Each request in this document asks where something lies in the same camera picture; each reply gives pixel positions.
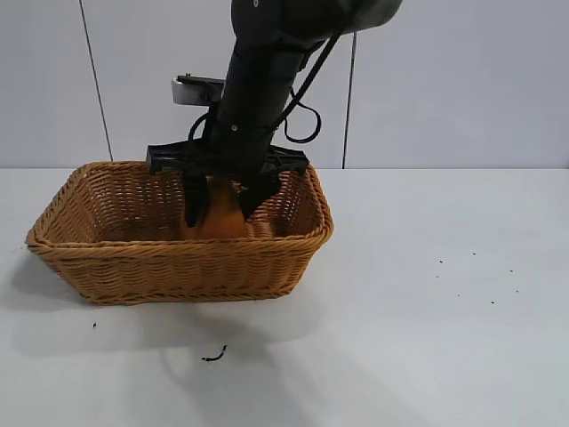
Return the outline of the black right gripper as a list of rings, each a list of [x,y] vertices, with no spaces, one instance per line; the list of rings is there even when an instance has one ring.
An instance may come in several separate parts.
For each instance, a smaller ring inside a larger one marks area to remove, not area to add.
[[[263,128],[222,125],[213,106],[190,127],[185,141],[148,146],[146,163],[151,174],[183,173],[184,220],[190,228],[208,212],[206,175],[240,182],[239,204],[247,220],[279,191],[280,173],[309,168],[304,152],[275,146],[272,136]]]

